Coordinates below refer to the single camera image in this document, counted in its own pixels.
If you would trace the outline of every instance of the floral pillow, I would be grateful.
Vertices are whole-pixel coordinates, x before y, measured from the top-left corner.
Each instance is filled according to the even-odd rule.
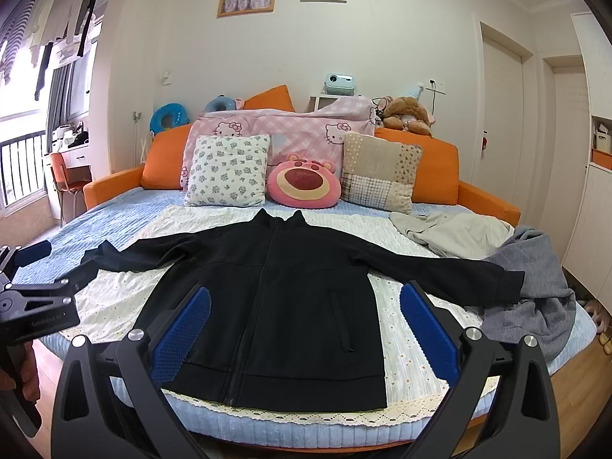
[[[251,207],[265,200],[270,136],[200,136],[194,149],[185,205]]]

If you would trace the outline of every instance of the orange chair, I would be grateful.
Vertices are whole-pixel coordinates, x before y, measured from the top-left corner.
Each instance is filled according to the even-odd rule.
[[[89,181],[74,181],[69,182],[68,172],[66,171],[66,163],[63,161],[61,153],[50,153],[51,173],[53,174],[53,182],[57,194],[59,194],[59,224],[63,226],[63,194],[70,193],[73,196],[72,215],[77,217],[77,194],[83,191],[83,187]]]

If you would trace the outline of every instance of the projector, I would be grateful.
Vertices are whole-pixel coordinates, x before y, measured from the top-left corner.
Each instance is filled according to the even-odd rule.
[[[355,94],[355,80],[353,76],[347,76],[346,74],[329,74],[325,78],[323,91],[325,94],[353,96]]]

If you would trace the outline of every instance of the blue inflatable swim ring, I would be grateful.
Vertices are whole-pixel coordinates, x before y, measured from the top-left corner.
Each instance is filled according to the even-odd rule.
[[[171,122],[169,125],[164,126],[163,120],[168,116],[171,117]],[[158,134],[166,129],[175,128],[185,124],[189,124],[185,107],[180,103],[168,103],[153,114],[153,117],[151,117],[151,123],[149,123],[149,128],[153,134]]]
[[[208,105],[204,108],[204,112],[225,112],[227,110],[235,110],[236,101],[228,96],[218,96],[214,100],[208,102]]]

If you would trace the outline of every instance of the drawer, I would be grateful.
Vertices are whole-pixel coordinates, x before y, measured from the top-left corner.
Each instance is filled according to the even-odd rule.
[[[63,160],[68,168],[77,168],[90,165],[90,150],[88,146],[75,148],[74,150],[64,151]]]

